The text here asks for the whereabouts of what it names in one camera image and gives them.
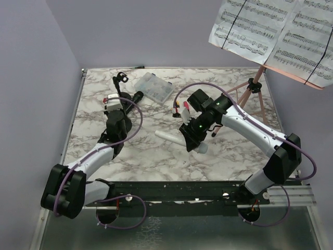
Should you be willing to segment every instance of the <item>clear plastic box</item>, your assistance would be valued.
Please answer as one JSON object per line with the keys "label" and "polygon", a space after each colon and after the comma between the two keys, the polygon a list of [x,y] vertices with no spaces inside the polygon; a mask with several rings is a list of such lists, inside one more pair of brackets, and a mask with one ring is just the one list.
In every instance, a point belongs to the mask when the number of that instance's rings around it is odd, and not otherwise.
{"label": "clear plastic box", "polygon": [[136,91],[143,92],[149,99],[161,105],[175,89],[171,82],[166,82],[149,72],[145,73],[134,87]]}

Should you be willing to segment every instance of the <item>marble surface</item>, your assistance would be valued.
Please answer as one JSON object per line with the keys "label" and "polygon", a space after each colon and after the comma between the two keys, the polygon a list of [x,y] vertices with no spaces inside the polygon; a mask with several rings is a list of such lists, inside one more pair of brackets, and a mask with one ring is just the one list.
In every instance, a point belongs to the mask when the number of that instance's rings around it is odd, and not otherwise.
{"label": "marble surface", "polygon": [[[167,131],[181,136],[181,119],[173,118],[170,112],[173,98],[185,85],[194,82],[211,82],[225,90],[237,86],[258,69],[91,69],[87,73],[81,100],[76,113],[65,163],[72,162],[88,152],[97,142],[105,129],[106,116],[103,114],[102,100],[116,90],[112,77],[123,71],[129,77],[121,89],[133,95],[134,84],[146,73],[172,82],[175,92],[164,105],[143,98],[139,103],[144,114],[142,129],[137,136],[125,143],[122,152],[109,164],[102,166],[90,179],[103,178],[111,181],[209,181],[209,180],[245,180],[261,169],[268,158],[251,142],[229,128],[222,128],[215,138],[207,135],[209,144],[205,155],[186,152],[182,146],[164,141],[154,135],[155,130]],[[270,97],[265,78],[260,78],[268,125],[280,131],[280,125]],[[213,99],[220,92],[209,86],[194,86],[180,96],[182,104],[197,89],[203,89]],[[245,87],[232,97],[240,97]],[[248,113],[260,111],[258,95],[252,94],[244,110]],[[139,114],[129,114],[133,122],[130,134],[137,128]]]}

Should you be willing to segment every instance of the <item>small black object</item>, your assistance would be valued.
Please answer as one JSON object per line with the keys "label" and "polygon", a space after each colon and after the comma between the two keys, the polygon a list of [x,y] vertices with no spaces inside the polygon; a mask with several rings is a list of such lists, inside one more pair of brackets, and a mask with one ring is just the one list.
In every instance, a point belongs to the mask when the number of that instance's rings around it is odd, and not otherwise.
{"label": "small black object", "polygon": [[103,224],[111,224],[113,223],[118,215],[118,210],[105,210],[105,209],[96,209],[96,218],[98,221]]}
{"label": "small black object", "polygon": [[216,128],[221,128],[221,127],[223,127],[223,126],[221,126],[221,125],[216,125],[216,126],[214,126],[214,128],[209,129],[209,130],[207,130],[207,131],[209,131],[209,132],[213,132]]}
{"label": "small black object", "polygon": [[260,208],[256,207],[253,211],[250,207],[248,208],[239,208],[238,212],[244,219],[249,222],[255,222],[260,217]]}
{"label": "small black object", "polygon": [[[132,102],[138,103],[142,100],[143,97],[144,97],[144,94],[141,91],[138,91],[133,95]],[[133,109],[133,107],[134,107],[133,104],[131,104],[131,103],[127,104],[124,107],[125,114],[128,114]]]}
{"label": "small black object", "polygon": [[248,85],[247,89],[250,89],[252,91],[252,94],[261,92],[262,84],[260,82],[253,83],[253,78],[250,78],[248,83],[249,83],[249,85]]}
{"label": "small black object", "polygon": [[[122,98],[126,98],[126,99],[131,100],[132,99],[131,95],[129,93],[126,93],[126,92],[121,92],[120,91],[120,86],[119,86],[120,82],[124,82],[125,83],[125,82],[127,82],[129,80],[129,78],[127,77],[127,75],[125,73],[123,73],[123,72],[119,72],[116,77],[112,77],[112,80],[113,80],[113,84],[116,87],[116,90],[117,90],[119,96],[122,97]],[[127,102],[121,101],[121,104],[123,106],[126,106]]]}
{"label": "small black object", "polygon": [[173,118],[180,118],[180,117],[181,117],[181,114],[179,114],[179,113],[174,113],[174,114],[172,114],[172,117],[173,117]]}

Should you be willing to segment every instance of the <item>lavender wall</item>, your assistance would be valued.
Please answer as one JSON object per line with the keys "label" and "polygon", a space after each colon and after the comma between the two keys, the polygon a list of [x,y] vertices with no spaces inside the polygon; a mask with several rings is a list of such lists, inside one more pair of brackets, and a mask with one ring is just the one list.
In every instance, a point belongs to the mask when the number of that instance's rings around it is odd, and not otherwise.
{"label": "lavender wall", "polygon": [[208,43],[222,0],[46,0],[85,68],[256,67]]}
{"label": "lavender wall", "polygon": [[[287,134],[301,138],[302,148],[318,165],[317,175],[309,182],[333,246],[333,86],[319,91],[271,70],[266,74],[282,126]],[[308,176],[312,164],[304,156],[302,159],[302,176]]]}
{"label": "lavender wall", "polygon": [[0,24],[0,249],[28,249],[81,73],[44,0],[3,0]]}

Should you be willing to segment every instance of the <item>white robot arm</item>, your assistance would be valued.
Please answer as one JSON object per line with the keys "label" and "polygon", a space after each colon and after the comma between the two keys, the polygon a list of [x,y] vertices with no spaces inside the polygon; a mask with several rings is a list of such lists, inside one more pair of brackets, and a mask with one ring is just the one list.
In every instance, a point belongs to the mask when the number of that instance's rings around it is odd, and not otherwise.
{"label": "white robot arm", "polygon": [[[178,144],[186,146],[188,152],[195,150],[198,153],[205,153],[207,146],[203,140],[206,138],[207,130],[214,123],[217,123],[240,133],[270,158],[263,169],[250,176],[240,187],[238,192],[240,200],[250,200],[254,195],[274,184],[284,184],[300,164],[301,153],[290,145],[276,139],[276,137],[285,138],[300,147],[300,139],[295,134],[286,136],[264,125],[249,116],[240,107],[237,110],[224,95],[213,100],[199,89],[189,97],[188,102],[196,111],[200,111],[202,114],[194,119],[190,116],[187,109],[183,108],[180,110],[184,122],[180,127],[180,131],[184,139],[161,131],[156,131],[156,136],[176,143],[181,142]],[[249,119],[270,131],[274,136],[258,129]]]}
{"label": "white robot arm", "polygon": [[142,125],[130,137],[127,133],[132,122],[127,114],[138,103],[143,93],[138,91],[133,98],[120,92],[119,82],[126,82],[127,76],[119,72],[113,77],[118,93],[111,94],[103,100],[104,114],[107,116],[106,130],[92,150],[80,159],[67,164],[53,166],[41,199],[41,206],[53,210],[56,215],[75,218],[84,205],[105,199],[112,192],[112,183],[102,179],[87,181],[101,166],[112,161],[121,151],[123,142],[133,137]]}

